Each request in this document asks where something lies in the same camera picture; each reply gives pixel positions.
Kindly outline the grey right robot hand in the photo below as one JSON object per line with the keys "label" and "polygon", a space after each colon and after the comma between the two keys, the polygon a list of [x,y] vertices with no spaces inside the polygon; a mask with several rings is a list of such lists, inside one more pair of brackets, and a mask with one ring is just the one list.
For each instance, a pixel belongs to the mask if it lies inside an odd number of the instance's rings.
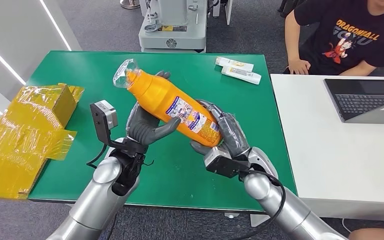
{"label": "grey right robot hand", "polygon": [[222,137],[222,140],[217,147],[227,151],[230,157],[234,160],[247,160],[248,151],[251,147],[235,116],[221,110],[220,107],[212,102],[203,99],[198,99],[197,102],[207,109],[216,120]]}

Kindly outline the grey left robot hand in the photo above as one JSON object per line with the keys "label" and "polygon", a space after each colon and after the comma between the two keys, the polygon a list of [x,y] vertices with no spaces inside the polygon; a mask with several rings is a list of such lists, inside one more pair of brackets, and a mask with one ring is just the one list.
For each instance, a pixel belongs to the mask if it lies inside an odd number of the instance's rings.
{"label": "grey left robot hand", "polygon": [[159,126],[160,119],[147,112],[136,102],[127,119],[126,136],[147,146],[175,132],[180,123],[180,118],[174,117]]}

